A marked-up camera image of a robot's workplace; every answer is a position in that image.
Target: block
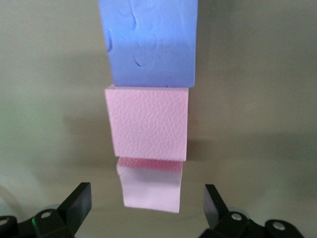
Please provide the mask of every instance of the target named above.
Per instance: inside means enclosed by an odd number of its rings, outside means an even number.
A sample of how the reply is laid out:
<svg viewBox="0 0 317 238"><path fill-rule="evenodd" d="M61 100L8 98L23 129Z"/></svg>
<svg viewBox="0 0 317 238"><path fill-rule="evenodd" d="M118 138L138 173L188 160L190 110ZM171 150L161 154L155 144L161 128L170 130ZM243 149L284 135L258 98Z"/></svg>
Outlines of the block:
<svg viewBox="0 0 317 238"><path fill-rule="evenodd" d="M179 212L183 162L119 158L126 207Z"/></svg>
<svg viewBox="0 0 317 238"><path fill-rule="evenodd" d="M116 86L193 87L198 0L99 0Z"/></svg>
<svg viewBox="0 0 317 238"><path fill-rule="evenodd" d="M188 88L112 85L105 94L116 156L186 160Z"/></svg>

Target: foam block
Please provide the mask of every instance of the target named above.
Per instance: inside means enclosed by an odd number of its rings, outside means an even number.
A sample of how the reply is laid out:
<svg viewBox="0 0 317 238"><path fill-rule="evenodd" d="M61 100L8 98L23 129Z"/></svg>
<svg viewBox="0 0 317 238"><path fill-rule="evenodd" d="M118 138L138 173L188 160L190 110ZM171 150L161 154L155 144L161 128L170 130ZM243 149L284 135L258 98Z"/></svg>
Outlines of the foam block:
<svg viewBox="0 0 317 238"><path fill-rule="evenodd" d="M188 88L106 89L118 157L186 160Z"/></svg>
<svg viewBox="0 0 317 238"><path fill-rule="evenodd" d="M116 86L193 87L198 0L99 0Z"/></svg>
<svg viewBox="0 0 317 238"><path fill-rule="evenodd" d="M120 158L120 177L126 207L179 212L183 162Z"/></svg>

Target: light pink block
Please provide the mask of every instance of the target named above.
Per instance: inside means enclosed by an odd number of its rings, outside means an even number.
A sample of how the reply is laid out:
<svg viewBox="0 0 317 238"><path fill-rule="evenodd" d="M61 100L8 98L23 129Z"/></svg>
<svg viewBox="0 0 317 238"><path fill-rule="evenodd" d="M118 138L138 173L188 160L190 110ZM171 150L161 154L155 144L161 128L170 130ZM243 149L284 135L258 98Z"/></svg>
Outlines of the light pink block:
<svg viewBox="0 0 317 238"><path fill-rule="evenodd" d="M106 89L118 157L186 160L188 88Z"/></svg>
<svg viewBox="0 0 317 238"><path fill-rule="evenodd" d="M178 213L182 170L181 161L120 158L124 205Z"/></svg>

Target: cube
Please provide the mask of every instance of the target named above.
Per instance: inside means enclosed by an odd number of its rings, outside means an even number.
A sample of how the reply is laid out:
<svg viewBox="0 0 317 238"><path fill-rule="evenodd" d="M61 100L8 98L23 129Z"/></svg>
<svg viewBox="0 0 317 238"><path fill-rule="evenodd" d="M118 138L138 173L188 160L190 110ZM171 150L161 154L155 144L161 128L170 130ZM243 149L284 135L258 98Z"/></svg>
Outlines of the cube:
<svg viewBox="0 0 317 238"><path fill-rule="evenodd" d="M116 86L193 87L198 0L99 0Z"/></svg>
<svg viewBox="0 0 317 238"><path fill-rule="evenodd" d="M105 94L116 156L186 160L188 88L112 85Z"/></svg>
<svg viewBox="0 0 317 238"><path fill-rule="evenodd" d="M120 158L120 177L126 207L178 213L183 162Z"/></svg>

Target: gray background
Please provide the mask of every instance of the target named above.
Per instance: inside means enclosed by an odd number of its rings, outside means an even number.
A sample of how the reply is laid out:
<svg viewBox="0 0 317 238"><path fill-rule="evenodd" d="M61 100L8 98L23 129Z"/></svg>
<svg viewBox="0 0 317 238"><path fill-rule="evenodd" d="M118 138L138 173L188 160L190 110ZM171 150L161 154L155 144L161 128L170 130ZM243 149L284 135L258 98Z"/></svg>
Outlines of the gray background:
<svg viewBox="0 0 317 238"><path fill-rule="evenodd" d="M200 0L181 211L125 208L97 1L0 1L0 213L26 219L90 181L78 238L186 237L204 183L263 225L317 235L317 1Z"/></svg>

